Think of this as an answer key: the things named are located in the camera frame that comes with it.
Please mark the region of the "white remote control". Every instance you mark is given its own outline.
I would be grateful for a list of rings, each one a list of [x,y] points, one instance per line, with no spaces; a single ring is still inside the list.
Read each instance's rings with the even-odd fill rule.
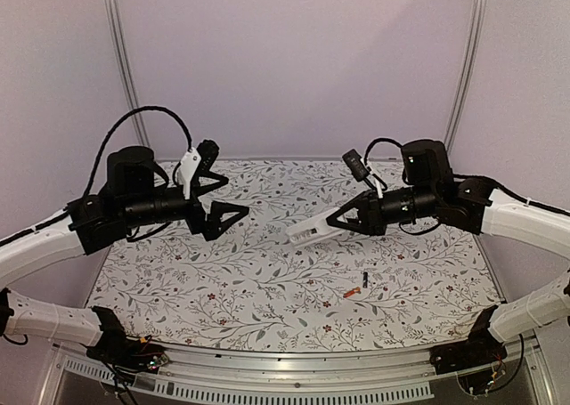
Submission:
[[[289,226],[286,229],[289,242],[294,247],[305,247],[340,235],[343,232],[341,229],[327,223],[327,218],[337,210],[338,207],[333,207]]]

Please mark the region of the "orange battery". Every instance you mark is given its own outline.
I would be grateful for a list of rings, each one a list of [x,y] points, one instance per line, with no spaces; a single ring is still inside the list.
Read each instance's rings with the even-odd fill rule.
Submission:
[[[345,293],[343,294],[343,297],[344,297],[344,298],[348,298],[348,297],[351,297],[351,296],[354,296],[354,295],[357,295],[357,294],[361,294],[361,293],[362,293],[362,291],[361,291],[360,288],[353,288],[353,289],[351,289],[351,290],[345,292]]]

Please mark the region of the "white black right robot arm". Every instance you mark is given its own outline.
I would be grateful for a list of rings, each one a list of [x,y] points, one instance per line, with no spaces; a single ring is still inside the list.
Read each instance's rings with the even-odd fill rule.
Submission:
[[[390,224],[432,217],[473,234],[514,239],[569,256],[568,211],[523,198],[492,178],[452,171],[446,148],[429,139],[400,147],[405,187],[380,195],[367,190],[328,215],[330,227],[382,236]],[[461,346],[460,357],[478,366],[502,344],[529,329],[569,316],[569,274],[512,303],[481,311]]]

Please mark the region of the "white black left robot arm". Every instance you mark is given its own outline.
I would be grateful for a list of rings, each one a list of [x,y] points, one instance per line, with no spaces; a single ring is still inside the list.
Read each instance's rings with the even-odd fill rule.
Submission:
[[[219,154],[205,140],[188,150],[171,180],[151,149],[131,146],[109,154],[107,180],[96,193],[68,203],[51,218],[1,241],[1,332],[70,341],[99,351],[114,364],[132,357],[132,345],[115,313],[108,308],[70,308],[23,296],[10,285],[45,267],[91,255],[133,232],[153,232],[185,221],[190,232],[218,239],[249,213],[247,207],[200,197],[224,187],[227,177],[212,172]]]

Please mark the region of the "floral patterned table mat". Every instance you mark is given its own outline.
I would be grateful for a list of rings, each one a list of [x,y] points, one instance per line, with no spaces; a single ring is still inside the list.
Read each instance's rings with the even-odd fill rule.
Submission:
[[[254,352],[343,352],[453,341],[495,286],[476,241],[427,222],[369,238],[352,232],[293,247],[286,229],[362,189],[339,161],[221,161],[212,199],[249,215],[219,239],[172,224],[113,246],[88,303],[133,336]],[[369,274],[362,288],[362,273]],[[348,298],[353,288],[362,293]]]

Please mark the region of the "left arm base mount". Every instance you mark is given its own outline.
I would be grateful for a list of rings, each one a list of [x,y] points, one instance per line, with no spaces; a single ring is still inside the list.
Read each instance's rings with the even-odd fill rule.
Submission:
[[[91,310],[99,320],[101,337],[86,347],[86,356],[130,372],[157,373],[169,363],[166,349],[154,344],[151,336],[131,338],[111,309],[94,306]]]

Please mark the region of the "aluminium front rail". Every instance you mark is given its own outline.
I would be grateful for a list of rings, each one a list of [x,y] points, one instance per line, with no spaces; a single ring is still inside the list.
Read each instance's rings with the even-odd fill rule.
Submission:
[[[169,344],[167,365],[124,384],[59,344],[39,404],[557,404],[534,334],[507,356],[436,372],[430,346],[365,352],[240,352]]]

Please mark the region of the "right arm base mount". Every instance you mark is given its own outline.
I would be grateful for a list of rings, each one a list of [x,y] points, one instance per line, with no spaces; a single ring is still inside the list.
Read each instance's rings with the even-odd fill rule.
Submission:
[[[447,374],[475,367],[499,363],[507,357],[504,343],[489,332],[490,319],[498,306],[484,309],[476,318],[465,340],[434,346],[429,351],[430,364],[436,374]],[[495,386],[496,370],[487,369],[459,377],[461,389],[470,395],[489,393]]]

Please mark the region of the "left metal frame post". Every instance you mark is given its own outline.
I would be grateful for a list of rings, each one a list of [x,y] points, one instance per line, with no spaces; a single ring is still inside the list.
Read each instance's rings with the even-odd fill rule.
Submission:
[[[104,0],[110,28],[110,37],[118,65],[118,73],[123,87],[126,104],[129,109],[139,107],[134,78],[126,48],[126,39],[120,17],[118,0]]]

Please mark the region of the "metal frame post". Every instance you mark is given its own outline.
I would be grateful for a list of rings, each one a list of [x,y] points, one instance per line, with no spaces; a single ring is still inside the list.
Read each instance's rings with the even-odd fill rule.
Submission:
[[[453,99],[452,110],[445,130],[444,144],[451,151],[460,128],[462,113],[468,97],[471,78],[475,70],[476,55],[485,22],[487,0],[473,0],[468,27],[468,37],[463,61],[460,68],[459,82]]]
[[[118,73],[123,87],[126,104],[129,109],[139,107],[134,78],[126,48],[126,39],[120,17],[118,0],[104,0],[110,28],[110,37],[118,65]]]

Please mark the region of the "right metal frame post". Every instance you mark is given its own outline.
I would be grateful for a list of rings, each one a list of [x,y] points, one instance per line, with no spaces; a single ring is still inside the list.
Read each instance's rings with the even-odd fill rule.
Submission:
[[[459,82],[453,99],[452,110],[445,130],[444,144],[451,151],[460,128],[462,113],[468,97],[471,78],[475,70],[476,55],[485,22],[487,0],[473,0],[468,27],[468,37],[463,61],[460,68]]]

